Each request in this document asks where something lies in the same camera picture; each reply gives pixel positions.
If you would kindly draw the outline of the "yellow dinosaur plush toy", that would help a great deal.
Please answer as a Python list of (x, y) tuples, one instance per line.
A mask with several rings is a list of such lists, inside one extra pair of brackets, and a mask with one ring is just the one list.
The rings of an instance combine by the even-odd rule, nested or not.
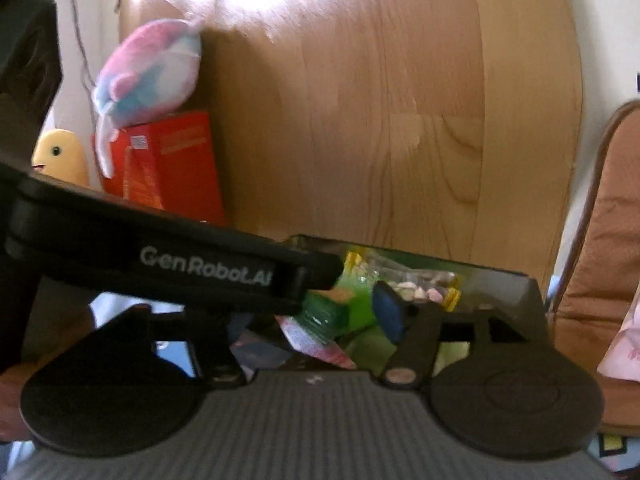
[(84, 148), (70, 130), (52, 129), (40, 134), (32, 153), (32, 169), (84, 188), (90, 186)]

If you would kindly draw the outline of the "wooden headboard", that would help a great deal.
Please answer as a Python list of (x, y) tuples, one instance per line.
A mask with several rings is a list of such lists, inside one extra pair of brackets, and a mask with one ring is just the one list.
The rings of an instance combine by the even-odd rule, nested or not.
[(582, 122), (570, 0), (124, 0), (120, 30), (194, 15), (232, 226), (549, 281)]

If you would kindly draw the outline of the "pink fried twist bag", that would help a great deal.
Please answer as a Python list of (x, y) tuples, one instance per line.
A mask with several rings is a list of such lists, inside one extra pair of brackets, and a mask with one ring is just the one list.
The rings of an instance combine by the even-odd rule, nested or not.
[(639, 297), (636, 290), (620, 330), (598, 365), (597, 371), (605, 377), (640, 382)]

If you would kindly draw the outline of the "red snack packet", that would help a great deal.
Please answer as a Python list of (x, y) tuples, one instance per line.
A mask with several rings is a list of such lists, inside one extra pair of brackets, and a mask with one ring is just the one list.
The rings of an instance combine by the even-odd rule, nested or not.
[(276, 315), (280, 330), (291, 347), (305, 356), (335, 365), (344, 370), (356, 370), (356, 363), (335, 342), (322, 342), (292, 316)]

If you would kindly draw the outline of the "brown chair cushion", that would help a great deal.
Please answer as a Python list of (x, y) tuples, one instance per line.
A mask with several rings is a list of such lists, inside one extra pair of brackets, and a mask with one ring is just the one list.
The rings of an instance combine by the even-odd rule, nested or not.
[(585, 209), (551, 301), (555, 349), (596, 378), (604, 395), (601, 429), (639, 434), (639, 384), (606, 377), (598, 366), (639, 285), (639, 102), (605, 128)]

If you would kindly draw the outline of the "pastel unicorn plush toy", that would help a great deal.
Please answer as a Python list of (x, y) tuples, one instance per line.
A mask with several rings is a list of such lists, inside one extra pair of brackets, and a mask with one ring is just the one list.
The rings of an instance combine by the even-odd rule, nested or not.
[(200, 72), (204, 22), (161, 18), (138, 27), (112, 53), (92, 92), (101, 174), (114, 176), (111, 144), (119, 130), (174, 112), (193, 93)]

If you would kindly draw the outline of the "green soda biscuit packet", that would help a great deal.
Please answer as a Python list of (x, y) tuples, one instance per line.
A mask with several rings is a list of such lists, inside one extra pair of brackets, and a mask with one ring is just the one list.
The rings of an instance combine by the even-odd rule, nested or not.
[(342, 344), (350, 344), (376, 324), (372, 288), (353, 278), (341, 278), (330, 290), (308, 292), (303, 310), (294, 318), (322, 342), (335, 341), (346, 353)]

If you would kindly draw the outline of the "black sheep print box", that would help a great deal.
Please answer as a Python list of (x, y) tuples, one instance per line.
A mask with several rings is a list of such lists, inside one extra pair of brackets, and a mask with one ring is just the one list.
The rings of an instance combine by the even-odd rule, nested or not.
[(332, 289), (308, 292), (299, 314), (277, 318), (295, 351), (322, 362), (344, 370), (382, 370), (395, 346), (373, 312), (378, 281), (419, 306), (434, 301), (456, 313), (498, 309), (523, 334), (548, 339), (544, 300), (525, 274), (308, 235), (293, 236), (288, 244), (337, 255), (343, 263)]

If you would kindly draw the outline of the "yellow clear candy bag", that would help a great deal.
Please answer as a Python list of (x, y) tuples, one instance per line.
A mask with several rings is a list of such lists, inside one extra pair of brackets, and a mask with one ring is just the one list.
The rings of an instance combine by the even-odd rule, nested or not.
[(403, 300), (425, 304), (440, 304), (453, 311), (461, 298), (457, 274), (434, 269), (409, 268), (372, 249), (346, 254), (344, 275), (357, 283), (373, 286), (382, 281), (398, 293)]

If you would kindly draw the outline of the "red gift bag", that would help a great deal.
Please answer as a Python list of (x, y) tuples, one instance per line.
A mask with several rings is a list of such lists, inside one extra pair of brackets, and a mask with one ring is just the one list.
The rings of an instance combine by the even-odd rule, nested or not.
[(101, 176), (108, 194), (171, 214), (227, 224), (209, 116), (204, 110), (115, 130), (110, 143), (113, 175)]

